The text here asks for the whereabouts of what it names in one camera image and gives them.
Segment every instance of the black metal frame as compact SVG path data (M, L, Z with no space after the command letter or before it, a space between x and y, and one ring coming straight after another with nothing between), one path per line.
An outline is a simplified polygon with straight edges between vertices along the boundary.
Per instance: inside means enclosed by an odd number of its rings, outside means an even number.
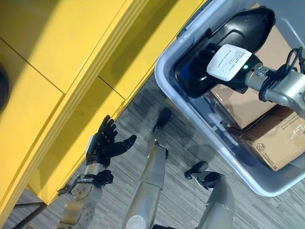
M47 205L44 202L35 202L35 203L27 203L27 204L16 204L14 208L26 208L38 206L33 212L31 212L26 218L20 221L15 227L12 229L21 229L26 226L32 219L34 219L38 214L40 214Z

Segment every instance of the white sticker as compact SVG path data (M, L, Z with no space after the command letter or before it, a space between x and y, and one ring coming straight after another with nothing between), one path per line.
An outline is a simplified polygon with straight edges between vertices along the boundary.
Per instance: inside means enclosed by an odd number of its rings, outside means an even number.
M252 55L246 49L225 44L213 56L206 71L223 81L230 81Z

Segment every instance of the yellow drawer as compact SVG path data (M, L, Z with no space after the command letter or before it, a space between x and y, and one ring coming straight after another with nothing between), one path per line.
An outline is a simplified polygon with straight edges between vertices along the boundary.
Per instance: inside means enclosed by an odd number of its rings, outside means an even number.
M0 37L64 93L125 0L2 0Z
M99 73L124 99L205 0L151 0Z
M89 138L103 118L114 117L123 103L124 99L97 77L31 176L28 189L50 204L83 162Z
M0 63L10 82L10 98L0 114L0 215L18 184L20 171L62 92L0 40Z

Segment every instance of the cardboard box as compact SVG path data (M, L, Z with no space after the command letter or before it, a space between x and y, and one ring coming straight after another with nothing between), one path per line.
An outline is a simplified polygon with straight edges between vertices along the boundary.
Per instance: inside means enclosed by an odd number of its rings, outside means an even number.
M265 44L256 53L256 56L263 62L264 66L276 70L286 62L290 50L290 46L274 26ZM258 92L251 88L245 94L240 94L224 85L217 85L211 92L241 129L275 106L274 103L260 101L258 99Z
M281 116L286 115L287 111L276 116L272 115L274 113L267 114L252 132L252 135L258 134L258 138L250 142L252 147L274 171L283 168L305 151L305 120L295 112L282 119Z
M258 92L251 88L244 94L240 94L227 86L219 84L211 92L241 129L275 106L275 103L260 101Z

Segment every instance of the gray carpet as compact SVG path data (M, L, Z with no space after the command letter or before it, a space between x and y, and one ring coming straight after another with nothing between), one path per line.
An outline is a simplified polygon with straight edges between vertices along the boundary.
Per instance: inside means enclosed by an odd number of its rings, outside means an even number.
M169 142L169 157L155 223L178 229L194 229L198 225L210 192L193 180L185 180L183 173L196 162L205 160L209 162L210 170L228 176L236 203L233 229L305 228L304 180L277 197L255 194L199 131L165 98L154 77L151 77L118 119L117 140L123 140L131 134L136 134L138 138L127 153L112 159L109 169L114 175L114 182L103 190L91 229L120 228L124 211L147 160L151 129L164 107L171 107L173 116L164 128ZM83 164L75 175L84 172L84 168ZM39 229L55 228L69 198L69 195L61 196L31 224ZM24 190L19 203L31 201L37 201L37 198ZM13 210L4 228L12 228L31 210Z

